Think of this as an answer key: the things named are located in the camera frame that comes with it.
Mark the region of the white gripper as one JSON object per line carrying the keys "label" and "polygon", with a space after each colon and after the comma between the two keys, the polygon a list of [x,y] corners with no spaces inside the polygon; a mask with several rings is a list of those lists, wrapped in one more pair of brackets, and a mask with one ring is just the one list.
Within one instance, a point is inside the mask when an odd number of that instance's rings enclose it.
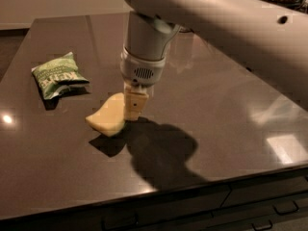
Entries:
{"label": "white gripper", "polygon": [[120,71],[124,80],[124,118],[128,121],[139,119],[149,94],[147,90],[161,79],[166,60],[143,60],[122,50]]}

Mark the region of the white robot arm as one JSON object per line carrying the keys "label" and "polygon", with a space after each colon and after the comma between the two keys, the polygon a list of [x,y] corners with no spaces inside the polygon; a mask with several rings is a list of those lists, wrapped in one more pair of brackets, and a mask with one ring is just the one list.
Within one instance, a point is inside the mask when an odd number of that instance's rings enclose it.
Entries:
{"label": "white robot arm", "polygon": [[308,16],[260,0],[124,0],[124,117],[136,120],[160,80],[169,42],[185,27],[308,108]]}

